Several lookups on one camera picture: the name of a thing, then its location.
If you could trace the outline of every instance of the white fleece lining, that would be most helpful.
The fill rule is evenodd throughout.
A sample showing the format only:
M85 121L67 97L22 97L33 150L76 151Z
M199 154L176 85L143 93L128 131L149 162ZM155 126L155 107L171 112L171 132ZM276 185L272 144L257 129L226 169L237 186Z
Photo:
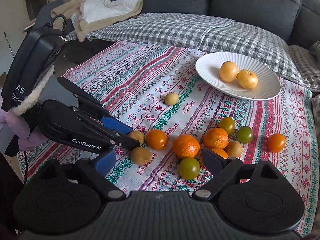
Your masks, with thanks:
M42 90L45 87L45 85L47 84L49 78L53 74L53 70L54 70L54 66L52 65L52 67L43 76L41 81L38 83L36 88L30 93L30 95L28 95L26 97L26 99L23 100L23 102L20 105L12 108L12 112L16 116L22 115L23 113L25 113L28 109L30 109L31 107L33 107L37 103L38 98L40 96L40 93L42 92Z

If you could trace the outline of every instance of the plate rim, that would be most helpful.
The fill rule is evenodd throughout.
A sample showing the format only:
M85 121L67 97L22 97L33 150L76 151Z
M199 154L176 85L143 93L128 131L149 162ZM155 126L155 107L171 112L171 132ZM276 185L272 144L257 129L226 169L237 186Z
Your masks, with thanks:
M260 64L262 64L263 66L265 66L268 70L270 70L270 71L273 73L273 75L276 77L276 80L278 81L279 87L280 87L279 92L278 92L275 96L273 96L273 97L271 97L271 98L264 98L264 99L246 98L246 97L243 97L243 96L238 96L238 95L234 95L234 94L229 93L229 92L225 92L225 91L223 91L222 89L219 89L219 88L217 88L216 86L210 84L210 83L207 82L207 81L201 76L201 74L199 73L199 70L198 70L198 68L199 68L198 60L200 60L202 57L205 57L205 56L207 56L207 55L209 55L209 54L215 54L215 53L237 54L237 55L240 55L241 57L248 57L248 58L250 58L250 59L252 59L252 60L255 60L255 61L259 62ZM218 90L218 91L220 91L220 92L222 92L222 93L225 93L226 95L229 95L229 96L232 96L232 97L235 97L235 98L239 98L239 99L250 100L250 101L267 101L267 100L271 100L271 99L277 97L277 96L280 94L280 92L281 92L281 83L280 83L280 80L278 79L278 76L277 76L270 68L268 68L265 64L263 64L262 62L256 60L255 58L249 57L249 56L247 56L247 55L243 55L243 54L239 54L239 53L234 53L234 52L227 52L227 51L207 53L207 54L203 55L202 57L200 57L200 58L197 59L197 61L196 61L196 71L197 71L198 75L199 75L208 85L210 85L211 87L215 88L216 90Z

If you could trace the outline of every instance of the black ribbed surface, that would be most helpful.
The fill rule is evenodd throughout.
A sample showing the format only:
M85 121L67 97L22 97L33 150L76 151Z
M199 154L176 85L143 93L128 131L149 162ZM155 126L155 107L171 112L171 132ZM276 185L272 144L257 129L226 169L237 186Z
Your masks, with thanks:
M91 225L64 236L24 233L20 240L298 240L285 236L252 236L227 225L207 202L192 200L187 192L132 192L121 202L109 203Z

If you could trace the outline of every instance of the patterned tablecloth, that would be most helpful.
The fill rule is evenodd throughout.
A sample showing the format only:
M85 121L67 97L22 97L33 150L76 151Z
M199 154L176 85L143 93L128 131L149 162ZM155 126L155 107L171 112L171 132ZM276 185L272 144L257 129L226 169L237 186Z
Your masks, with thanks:
M280 95L272 100L233 98L207 85L196 73L195 62L203 55L204 52L194 49L117 42L67 71L66 78L103 102L114 117L143 133L161 129L169 138L163 151L150 149L152 159L145 166L135 165L126 150L116 148L117 162L107 179L127 194L131 190L192 192L212 176L202 167L194 180L179 177L179 160L171 150L172 140L181 133L191 134L203 147L205 131L215 127L222 117L230 116L236 129L247 125L254 133L253 141L244 145L241 160L257 163L268 158L303 198L305 215L297 232L307 235L316 212L319 184L310 90L280 78ZM180 96L175 106L163 102L169 92ZM287 143L282 152L269 153L266 138L276 132L284 134ZM82 157L94 158L95 154L49 141L28 153L28 177L50 158L65 164ZM18 155L18 159L24 173L23 155Z

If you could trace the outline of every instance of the white plate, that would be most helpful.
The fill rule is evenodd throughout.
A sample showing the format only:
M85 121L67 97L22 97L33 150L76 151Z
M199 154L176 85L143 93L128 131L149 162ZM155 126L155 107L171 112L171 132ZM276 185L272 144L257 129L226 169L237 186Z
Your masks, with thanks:
M238 80L225 83L220 79L219 69L226 61L232 61L238 70L247 69L258 77L258 85L254 89L242 88ZM204 55L196 62L196 70L209 85L227 95L255 101L264 101L276 97L280 93L280 82L275 73L258 60L251 57L231 53L215 52Z

